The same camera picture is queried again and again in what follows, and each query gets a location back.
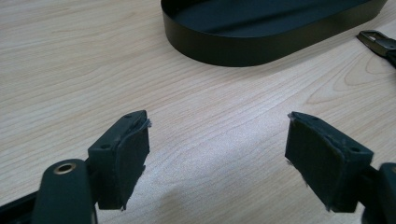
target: black tool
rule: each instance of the black tool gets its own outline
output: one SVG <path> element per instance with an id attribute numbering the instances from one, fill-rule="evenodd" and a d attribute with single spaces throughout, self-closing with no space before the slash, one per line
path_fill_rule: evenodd
<path id="1" fill-rule="evenodd" d="M 326 208 L 353 213 L 361 202 L 363 223 L 396 223 L 396 163 L 377 171 L 370 166 L 373 155 L 321 119 L 290 114 L 285 156 Z"/>
<path id="2" fill-rule="evenodd" d="M 396 40 L 375 30 L 361 31 L 357 38 L 367 48 L 386 58 L 396 68 Z"/>
<path id="3" fill-rule="evenodd" d="M 89 149 L 89 158 L 59 161 L 38 192 L 0 207 L 0 223 L 97 223 L 100 209 L 125 209 L 149 154 L 146 111 L 127 114 Z"/>

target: light wooden surface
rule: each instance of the light wooden surface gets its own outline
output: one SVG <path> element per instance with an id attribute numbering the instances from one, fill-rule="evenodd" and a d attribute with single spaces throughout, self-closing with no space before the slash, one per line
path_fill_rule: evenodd
<path id="1" fill-rule="evenodd" d="M 0 204 L 45 169 L 87 158 L 123 114 L 146 109 L 151 153 L 126 211 L 100 223 L 360 223 L 328 213 L 284 158 L 291 111 L 396 161 L 396 70 L 355 38 L 396 37 L 396 2 L 357 28 L 261 66 L 176 51 L 160 1 L 0 2 Z"/>

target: black clamp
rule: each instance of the black clamp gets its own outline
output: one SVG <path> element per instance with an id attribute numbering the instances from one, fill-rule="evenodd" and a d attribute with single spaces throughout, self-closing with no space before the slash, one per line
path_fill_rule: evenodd
<path id="1" fill-rule="evenodd" d="M 361 31 L 357 38 L 367 48 L 386 58 L 396 68 L 396 40 L 375 30 Z"/>
<path id="2" fill-rule="evenodd" d="M 324 120 L 291 112 L 286 158 L 328 210 L 355 212 L 364 224 L 396 223 L 396 163 L 370 165 L 374 152 Z"/>
<path id="3" fill-rule="evenodd" d="M 40 189 L 0 207 L 5 224 L 92 224 L 100 209 L 125 209 L 145 170 L 151 123 L 147 112 L 124 115 L 90 148 L 85 161 L 51 165 Z"/>

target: black tray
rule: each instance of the black tray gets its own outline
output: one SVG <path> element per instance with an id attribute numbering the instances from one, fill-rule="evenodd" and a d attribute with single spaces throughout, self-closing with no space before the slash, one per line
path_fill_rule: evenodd
<path id="1" fill-rule="evenodd" d="M 169 42 L 203 63 L 269 63 L 378 15 L 387 0 L 162 0 Z"/>

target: metal rivet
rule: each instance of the metal rivet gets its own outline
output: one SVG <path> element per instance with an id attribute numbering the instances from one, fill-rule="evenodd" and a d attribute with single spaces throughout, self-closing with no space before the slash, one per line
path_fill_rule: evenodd
<path id="1" fill-rule="evenodd" d="M 55 173 L 56 175 L 64 175 L 73 171 L 74 169 L 76 169 L 76 167 L 77 166 L 75 163 L 72 162 L 64 163 L 56 167 L 55 170 L 53 170 L 53 173 Z"/>

